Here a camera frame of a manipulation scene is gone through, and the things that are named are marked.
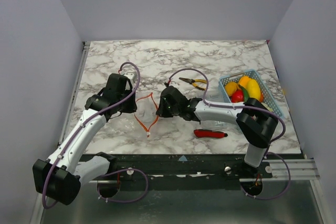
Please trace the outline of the clear zip bag orange zipper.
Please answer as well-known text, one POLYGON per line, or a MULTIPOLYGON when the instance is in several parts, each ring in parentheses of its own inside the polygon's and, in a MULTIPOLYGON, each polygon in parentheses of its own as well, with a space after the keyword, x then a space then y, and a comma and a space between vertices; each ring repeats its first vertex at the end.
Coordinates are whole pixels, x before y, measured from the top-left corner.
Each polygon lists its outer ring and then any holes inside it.
POLYGON ((109 124, 112 132, 117 136, 124 136, 133 140, 151 140, 154 135, 151 130, 158 122, 156 115, 158 104, 154 99, 154 92, 140 92, 135 96, 136 112, 113 116, 109 124))

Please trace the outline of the green chili pepper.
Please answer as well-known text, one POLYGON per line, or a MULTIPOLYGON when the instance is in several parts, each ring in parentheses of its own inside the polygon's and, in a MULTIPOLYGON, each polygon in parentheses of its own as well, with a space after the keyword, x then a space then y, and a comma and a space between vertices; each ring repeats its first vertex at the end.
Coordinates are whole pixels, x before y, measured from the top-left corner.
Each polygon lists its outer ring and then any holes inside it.
POLYGON ((240 84, 238 85, 238 87, 242 90, 243 97, 244 97, 244 102, 246 102, 249 99, 248 91, 243 86, 241 86, 240 84))

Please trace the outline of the yellow lemon squash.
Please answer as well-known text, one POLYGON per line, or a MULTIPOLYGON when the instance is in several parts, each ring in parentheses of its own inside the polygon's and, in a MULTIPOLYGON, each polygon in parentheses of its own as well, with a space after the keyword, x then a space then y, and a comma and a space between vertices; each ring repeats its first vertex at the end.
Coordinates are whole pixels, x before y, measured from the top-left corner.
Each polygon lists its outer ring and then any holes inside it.
POLYGON ((258 101, 261 98, 261 89, 258 82, 255 79, 250 79, 246 85, 246 90, 250 98, 257 99, 258 101))

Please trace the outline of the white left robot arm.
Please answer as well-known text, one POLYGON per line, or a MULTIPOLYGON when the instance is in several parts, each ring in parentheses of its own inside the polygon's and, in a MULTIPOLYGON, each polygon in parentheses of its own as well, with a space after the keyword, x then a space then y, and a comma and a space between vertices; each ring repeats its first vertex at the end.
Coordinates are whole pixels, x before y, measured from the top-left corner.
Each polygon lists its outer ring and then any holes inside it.
POLYGON ((109 75, 106 86, 87 99, 82 115, 62 144, 44 161, 33 165, 36 191, 64 205, 77 197, 81 186, 102 176, 116 175, 115 157, 100 152, 79 163, 93 137, 116 113, 137 110, 134 89, 138 74, 125 72, 109 75))

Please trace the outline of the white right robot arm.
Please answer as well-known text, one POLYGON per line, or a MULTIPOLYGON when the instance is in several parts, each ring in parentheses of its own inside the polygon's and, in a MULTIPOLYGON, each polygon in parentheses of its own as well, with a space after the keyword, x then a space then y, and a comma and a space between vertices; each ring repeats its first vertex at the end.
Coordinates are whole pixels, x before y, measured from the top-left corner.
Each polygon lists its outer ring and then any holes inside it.
POLYGON ((210 102, 202 98, 188 99, 173 86, 161 92, 156 115, 161 118, 179 116, 186 121, 237 124, 249 143, 241 165, 242 173, 249 178, 259 174, 260 164, 280 121, 278 115, 269 111, 255 98, 239 103, 210 102))

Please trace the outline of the red black utility knife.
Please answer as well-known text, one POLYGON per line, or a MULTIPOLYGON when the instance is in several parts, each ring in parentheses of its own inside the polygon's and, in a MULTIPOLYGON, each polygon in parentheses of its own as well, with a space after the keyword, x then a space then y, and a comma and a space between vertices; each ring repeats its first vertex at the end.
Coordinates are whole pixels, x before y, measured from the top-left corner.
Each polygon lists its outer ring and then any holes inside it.
POLYGON ((227 133, 221 132, 221 131, 213 131, 213 130, 207 130, 207 129, 197 129, 194 130, 194 135, 197 138, 225 138, 228 137, 227 133))

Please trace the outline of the clear plastic screw box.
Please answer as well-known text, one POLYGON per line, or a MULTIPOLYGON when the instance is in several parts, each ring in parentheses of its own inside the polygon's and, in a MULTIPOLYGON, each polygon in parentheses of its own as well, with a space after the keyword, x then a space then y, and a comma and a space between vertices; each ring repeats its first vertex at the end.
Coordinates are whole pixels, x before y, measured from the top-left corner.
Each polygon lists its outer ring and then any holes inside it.
POLYGON ((235 124, 235 110, 228 108, 231 103, 224 103, 220 95, 210 96, 200 101, 194 111, 199 119, 201 128, 207 130, 218 130, 227 124, 235 124))

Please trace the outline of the small yellow orange fruit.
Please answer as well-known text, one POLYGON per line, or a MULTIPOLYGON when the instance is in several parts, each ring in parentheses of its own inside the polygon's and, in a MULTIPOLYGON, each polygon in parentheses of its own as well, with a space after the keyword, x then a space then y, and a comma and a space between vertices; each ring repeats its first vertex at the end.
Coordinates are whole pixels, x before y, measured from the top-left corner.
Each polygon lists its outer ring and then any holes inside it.
POLYGON ((231 97, 238 89, 236 82, 229 82, 224 88, 229 97, 231 97))

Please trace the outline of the red apple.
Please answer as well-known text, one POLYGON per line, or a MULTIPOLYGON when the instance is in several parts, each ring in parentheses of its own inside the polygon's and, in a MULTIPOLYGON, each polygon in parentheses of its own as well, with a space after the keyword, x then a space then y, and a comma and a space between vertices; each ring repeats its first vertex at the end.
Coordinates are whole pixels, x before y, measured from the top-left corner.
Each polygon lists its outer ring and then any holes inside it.
POLYGON ((244 102, 244 93, 242 90, 236 90, 231 96, 232 103, 244 102))

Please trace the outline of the orange yellow bell pepper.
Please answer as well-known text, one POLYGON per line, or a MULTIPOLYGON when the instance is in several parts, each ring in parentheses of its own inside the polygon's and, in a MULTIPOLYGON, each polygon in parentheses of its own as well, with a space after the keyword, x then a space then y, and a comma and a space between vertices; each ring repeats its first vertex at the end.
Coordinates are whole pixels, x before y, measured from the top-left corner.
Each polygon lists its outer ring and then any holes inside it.
POLYGON ((246 89, 248 82, 251 80, 249 76, 242 76, 238 82, 238 89, 241 90, 241 87, 246 89))

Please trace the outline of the light blue plastic basket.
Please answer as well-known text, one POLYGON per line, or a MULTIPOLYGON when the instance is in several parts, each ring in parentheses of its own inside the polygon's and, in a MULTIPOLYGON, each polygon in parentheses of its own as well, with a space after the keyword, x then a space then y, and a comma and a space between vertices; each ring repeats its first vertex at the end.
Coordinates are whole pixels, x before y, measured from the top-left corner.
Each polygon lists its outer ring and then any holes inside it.
POLYGON ((243 77, 243 76, 248 76, 248 77, 256 80, 256 82, 258 83, 258 85, 260 87, 260 90, 261 90, 261 92, 262 92, 262 94, 264 96, 264 101, 262 103, 266 104, 267 107, 271 108, 273 113, 275 113, 276 115, 278 115, 279 117, 281 117, 282 119, 284 119, 283 112, 282 112, 281 108, 278 106, 278 103, 273 98, 271 92, 269 91, 269 89, 267 88, 266 84, 261 79, 261 77, 258 74, 258 72, 256 70, 254 70, 254 69, 245 70, 245 71, 242 71, 242 72, 238 72, 238 73, 235 73, 235 74, 222 76, 222 77, 219 78, 219 81, 218 81, 218 90, 222 93, 224 102, 231 103, 229 95, 225 91, 225 85, 227 85, 229 82, 236 82, 236 83, 238 83, 239 80, 241 79, 241 77, 243 77))

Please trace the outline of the yellow handled pliers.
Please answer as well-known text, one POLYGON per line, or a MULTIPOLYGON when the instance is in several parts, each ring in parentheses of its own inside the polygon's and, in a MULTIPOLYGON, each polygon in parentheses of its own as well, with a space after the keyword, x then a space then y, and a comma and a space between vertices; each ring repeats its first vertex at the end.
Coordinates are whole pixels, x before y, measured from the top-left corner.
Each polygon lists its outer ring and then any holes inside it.
POLYGON ((203 79, 189 79, 189 78, 182 78, 182 77, 179 77, 179 79, 181 81, 184 81, 184 82, 192 85, 194 88, 196 88, 198 90, 201 90, 201 91, 204 91, 205 88, 199 86, 199 83, 207 85, 207 81, 203 80, 203 79))

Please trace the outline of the black metal base rail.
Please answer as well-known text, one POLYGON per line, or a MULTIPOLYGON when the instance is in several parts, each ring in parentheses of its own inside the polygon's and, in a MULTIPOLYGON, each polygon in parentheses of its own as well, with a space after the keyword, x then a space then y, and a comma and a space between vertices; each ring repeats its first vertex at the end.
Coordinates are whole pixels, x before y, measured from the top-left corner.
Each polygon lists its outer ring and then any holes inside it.
POLYGON ((99 176, 99 185, 120 184, 121 190, 239 190, 241 182, 272 178, 270 164, 244 164, 242 154, 117 154, 120 175, 99 176))

